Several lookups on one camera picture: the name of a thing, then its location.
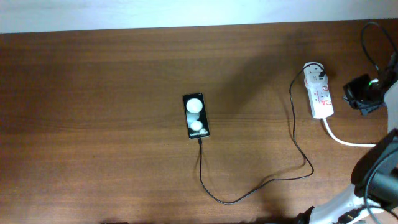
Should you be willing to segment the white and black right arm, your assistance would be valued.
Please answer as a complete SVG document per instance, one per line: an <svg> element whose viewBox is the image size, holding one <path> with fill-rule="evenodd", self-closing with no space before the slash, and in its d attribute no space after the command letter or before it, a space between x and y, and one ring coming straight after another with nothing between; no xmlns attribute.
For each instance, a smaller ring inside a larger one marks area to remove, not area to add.
<svg viewBox="0 0 398 224"><path fill-rule="evenodd" d="M376 214L392 213L397 208L397 53L376 79L362 75L344 87L344 100L361 114L385 106L387 135L357 162L351 183L327 203L298 214L294 223L357 223Z"/></svg>

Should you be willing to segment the black Galaxy smartphone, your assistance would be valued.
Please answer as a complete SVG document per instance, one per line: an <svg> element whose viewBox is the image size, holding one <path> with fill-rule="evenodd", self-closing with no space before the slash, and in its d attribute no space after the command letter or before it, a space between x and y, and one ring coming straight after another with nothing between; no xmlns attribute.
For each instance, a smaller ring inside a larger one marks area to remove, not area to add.
<svg viewBox="0 0 398 224"><path fill-rule="evenodd" d="M210 136L210 128L202 93L183 95L183 107L187 124L188 138L200 139Z"/></svg>

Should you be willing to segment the white power strip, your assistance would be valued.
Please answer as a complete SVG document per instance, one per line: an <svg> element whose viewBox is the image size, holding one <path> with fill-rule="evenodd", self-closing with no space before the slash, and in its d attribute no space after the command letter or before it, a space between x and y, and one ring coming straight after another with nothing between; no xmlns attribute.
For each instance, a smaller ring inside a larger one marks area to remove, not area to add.
<svg viewBox="0 0 398 224"><path fill-rule="evenodd" d="M328 85L309 88L308 98L313 118L323 119L334 114Z"/></svg>

